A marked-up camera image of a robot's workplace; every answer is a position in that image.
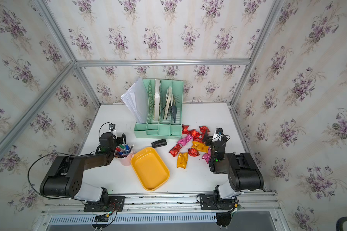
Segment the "orange tea bag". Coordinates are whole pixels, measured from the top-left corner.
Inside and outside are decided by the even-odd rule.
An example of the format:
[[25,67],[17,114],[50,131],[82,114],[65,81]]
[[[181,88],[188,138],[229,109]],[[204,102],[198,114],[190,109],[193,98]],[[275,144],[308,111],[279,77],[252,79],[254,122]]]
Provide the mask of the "orange tea bag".
[[207,153],[210,147],[207,146],[205,143],[193,141],[192,148],[197,150],[198,152]]
[[176,167],[186,169],[188,163],[188,156],[188,153],[179,153]]

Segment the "pink tea bag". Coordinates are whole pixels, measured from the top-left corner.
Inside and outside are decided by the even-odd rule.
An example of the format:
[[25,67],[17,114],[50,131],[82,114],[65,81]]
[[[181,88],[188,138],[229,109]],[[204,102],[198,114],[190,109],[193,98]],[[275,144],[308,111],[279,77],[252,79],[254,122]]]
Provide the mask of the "pink tea bag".
[[209,161],[211,159],[211,148],[208,148],[207,153],[202,156],[202,159],[205,160],[207,164],[209,164]]
[[181,146],[184,147],[187,145],[190,141],[193,140],[193,137],[190,134],[187,134],[186,137],[180,139],[177,143]]

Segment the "red tea bag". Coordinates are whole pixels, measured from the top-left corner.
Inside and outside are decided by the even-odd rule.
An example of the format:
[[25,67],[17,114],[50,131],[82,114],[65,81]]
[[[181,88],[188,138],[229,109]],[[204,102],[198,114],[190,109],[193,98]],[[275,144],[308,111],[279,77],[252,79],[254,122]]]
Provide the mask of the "red tea bag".
[[196,142],[203,142],[202,140],[202,134],[200,134],[198,131],[196,131],[195,129],[190,130],[189,134],[193,137],[193,141]]
[[200,155],[200,153],[195,148],[189,148],[188,149],[188,155],[191,157],[198,157]]
[[209,134],[209,132],[210,132],[210,130],[207,126],[200,126],[199,128],[200,128],[201,134],[206,134],[206,133]]
[[176,157],[179,152],[180,152],[180,149],[182,148],[182,146],[177,143],[170,151],[169,153],[172,155],[172,157]]
[[182,134],[183,134],[183,135],[184,135],[184,134],[189,134],[188,128],[189,128],[189,125],[184,125],[184,124],[182,124]]

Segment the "yellow plastic storage tray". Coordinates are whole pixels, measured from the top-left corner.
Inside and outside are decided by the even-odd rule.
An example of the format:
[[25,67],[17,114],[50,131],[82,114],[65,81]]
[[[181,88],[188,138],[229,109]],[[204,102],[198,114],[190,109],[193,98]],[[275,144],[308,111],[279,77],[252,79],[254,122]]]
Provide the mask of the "yellow plastic storage tray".
[[165,184],[170,171],[157,151],[147,147],[134,154],[131,166],[146,191],[155,191]]

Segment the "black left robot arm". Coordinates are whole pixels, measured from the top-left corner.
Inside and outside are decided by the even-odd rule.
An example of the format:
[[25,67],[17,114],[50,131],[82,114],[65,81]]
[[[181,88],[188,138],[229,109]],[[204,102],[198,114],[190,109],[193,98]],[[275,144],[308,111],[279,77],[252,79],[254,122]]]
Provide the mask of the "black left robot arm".
[[58,152],[39,190],[36,190],[33,185],[30,185],[31,189],[48,199],[70,198],[107,206],[109,204],[108,190],[83,182],[86,170],[110,165],[115,158],[117,148],[126,144],[125,133],[117,136],[116,125],[111,122],[105,124],[109,125],[109,131],[98,134],[99,146],[96,151],[80,156]]

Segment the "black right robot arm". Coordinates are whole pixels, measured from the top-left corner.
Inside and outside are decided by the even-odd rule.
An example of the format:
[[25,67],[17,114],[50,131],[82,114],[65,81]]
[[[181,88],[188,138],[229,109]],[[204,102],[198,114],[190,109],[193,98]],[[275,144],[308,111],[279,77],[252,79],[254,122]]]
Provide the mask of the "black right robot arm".
[[264,187],[263,176],[250,153],[226,153],[229,136],[217,128],[214,135],[205,132],[204,143],[209,147],[209,169],[214,174],[227,175],[227,181],[217,185],[213,192],[216,206],[234,203],[243,190],[259,190]]

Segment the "pens in cup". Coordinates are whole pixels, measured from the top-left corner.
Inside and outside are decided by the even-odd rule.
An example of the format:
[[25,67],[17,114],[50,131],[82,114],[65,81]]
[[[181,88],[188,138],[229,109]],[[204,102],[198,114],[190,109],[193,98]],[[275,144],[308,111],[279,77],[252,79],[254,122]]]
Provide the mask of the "pens in cup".
[[126,139],[121,138],[115,149],[114,157],[119,159],[127,158],[132,153],[133,147],[134,145],[128,145]]

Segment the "pink metal pen cup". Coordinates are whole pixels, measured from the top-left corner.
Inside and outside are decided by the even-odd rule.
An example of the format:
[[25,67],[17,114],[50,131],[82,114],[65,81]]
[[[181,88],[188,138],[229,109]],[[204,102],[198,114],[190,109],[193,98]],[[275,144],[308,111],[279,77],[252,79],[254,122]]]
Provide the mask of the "pink metal pen cup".
[[123,165],[123,166],[130,166],[131,165],[131,160],[134,156],[135,152],[134,151],[131,151],[129,153],[129,155],[123,157],[123,158],[119,158],[118,160],[120,161],[120,163]]

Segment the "mint green file organizer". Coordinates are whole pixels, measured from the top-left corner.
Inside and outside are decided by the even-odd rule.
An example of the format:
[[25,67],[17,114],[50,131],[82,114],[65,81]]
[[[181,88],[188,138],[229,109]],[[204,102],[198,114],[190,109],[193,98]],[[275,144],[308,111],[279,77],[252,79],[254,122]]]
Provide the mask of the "mint green file organizer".
[[[159,121],[154,121],[154,91],[156,79],[143,79],[148,94],[149,113],[146,123],[136,123],[134,133],[137,138],[150,139],[180,139],[182,136],[182,108],[184,82],[180,80],[160,80],[161,81],[161,102]],[[163,122],[163,103],[168,87],[173,88],[177,115],[175,123]]]

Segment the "white paper stack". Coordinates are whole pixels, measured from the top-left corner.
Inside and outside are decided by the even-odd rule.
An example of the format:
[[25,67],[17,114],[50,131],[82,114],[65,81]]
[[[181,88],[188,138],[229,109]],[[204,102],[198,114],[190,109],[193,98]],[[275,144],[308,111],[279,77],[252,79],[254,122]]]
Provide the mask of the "white paper stack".
[[122,101],[136,118],[137,123],[146,123],[149,113],[148,94],[142,78],[121,96]]

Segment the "dark notebooks in organizer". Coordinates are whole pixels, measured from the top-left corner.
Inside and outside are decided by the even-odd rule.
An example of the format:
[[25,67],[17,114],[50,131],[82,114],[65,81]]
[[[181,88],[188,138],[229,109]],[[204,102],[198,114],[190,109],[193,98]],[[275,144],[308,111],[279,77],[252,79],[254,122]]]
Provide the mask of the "dark notebooks in organizer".
[[173,88],[169,86],[166,92],[164,103],[163,103],[163,122],[164,123],[176,122],[177,106],[176,106],[175,100],[176,98],[173,93]]

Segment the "white book in organizer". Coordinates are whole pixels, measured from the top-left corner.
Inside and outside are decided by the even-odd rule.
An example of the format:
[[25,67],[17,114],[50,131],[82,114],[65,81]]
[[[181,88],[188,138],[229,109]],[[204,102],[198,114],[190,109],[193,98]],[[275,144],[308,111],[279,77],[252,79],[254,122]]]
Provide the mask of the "white book in organizer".
[[158,122],[160,117],[160,102],[161,102],[161,81],[155,80],[154,91],[154,121]]

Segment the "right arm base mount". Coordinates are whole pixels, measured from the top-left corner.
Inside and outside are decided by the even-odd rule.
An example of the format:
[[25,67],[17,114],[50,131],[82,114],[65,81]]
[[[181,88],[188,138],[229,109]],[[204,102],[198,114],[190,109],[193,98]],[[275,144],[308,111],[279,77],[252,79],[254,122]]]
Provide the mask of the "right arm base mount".
[[200,204],[201,210],[232,210],[238,207],[239,199],[231,197],[230,199],[222,199],[217,194],[198,194],[196,196],[197,203]]

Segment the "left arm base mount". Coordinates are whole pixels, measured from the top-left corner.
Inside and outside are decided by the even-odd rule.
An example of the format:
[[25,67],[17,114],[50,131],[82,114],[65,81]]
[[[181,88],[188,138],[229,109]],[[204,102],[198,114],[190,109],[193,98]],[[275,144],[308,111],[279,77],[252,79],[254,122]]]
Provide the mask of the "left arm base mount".
[[85,202],[84,212],[110,212],[116,210],[122,212],[125,196],[110,196],[107,202]]

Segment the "aluminium front rail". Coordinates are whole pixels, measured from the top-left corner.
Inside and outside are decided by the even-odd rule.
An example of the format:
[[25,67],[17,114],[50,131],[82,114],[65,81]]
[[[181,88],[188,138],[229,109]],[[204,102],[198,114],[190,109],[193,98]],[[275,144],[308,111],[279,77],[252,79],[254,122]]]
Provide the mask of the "aluminium front rail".
[[205,206],[198,192],[194,193],[143,193],[126,194],[124,201],[110,205],[117,208],[118,214],[137,213],[184,213],[184,212],[226,212],[231,209],[240,212],[248,211],[281,211],[281,206],[273,192],[243,192],[237,196],[238,206]]

